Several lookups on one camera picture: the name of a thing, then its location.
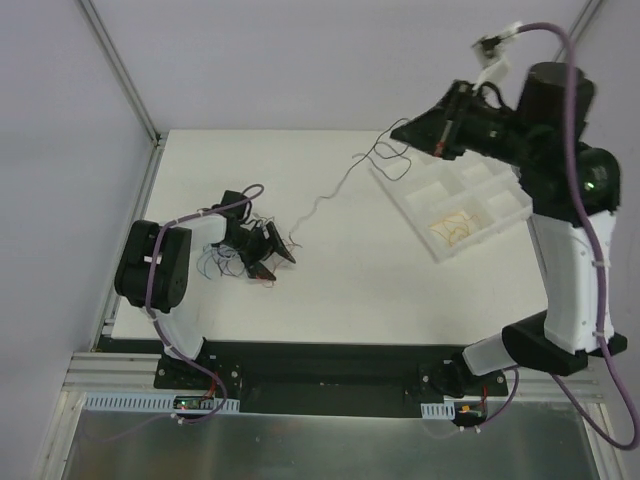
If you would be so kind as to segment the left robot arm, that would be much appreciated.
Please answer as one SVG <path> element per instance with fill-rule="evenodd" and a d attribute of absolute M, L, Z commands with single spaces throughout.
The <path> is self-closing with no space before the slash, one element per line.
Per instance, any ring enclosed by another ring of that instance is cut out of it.
<path fill-rule="evenodd" d="M 147 316 L 164 346 L 180 359 L 176 375 L 188 388 L 204 387 L 210 363 L 198 356 L 204 334 L 198 326 L 205 286 L 193 275 L 203 273 L 205 258 L 240 266 L 250 280 L 273 282 L 266 261 L 277 256 L 296 260 L 272 220 L 253 218 L 253 200 L 261 184 L 227 190 L 219 203 L 164 224 L 135 221 L 129 230 L 115 273 L 117 295 Z"/>

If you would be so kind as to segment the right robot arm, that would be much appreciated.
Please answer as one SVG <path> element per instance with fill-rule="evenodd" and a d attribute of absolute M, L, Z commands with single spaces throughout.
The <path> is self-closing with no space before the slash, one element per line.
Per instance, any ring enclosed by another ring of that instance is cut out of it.
<path fill-rule="evenodd" d="M 547 306 L 436 366 L 431 386 L 454 398 L 503 370 L 567 377 L 591 357 L 627 346 L 599 286 L 620 204 L 620 167 L 609 151 L 580 139 L 595 84 L 579 68 L 541 62 L 528 70 L 516 107 L 489 104 L 491 89 L 456 80 L 432 108 L 391 132 L 394 141 L 442 160 L 473 152 L 514 167 L 532 201 L 528 228 Z"/>

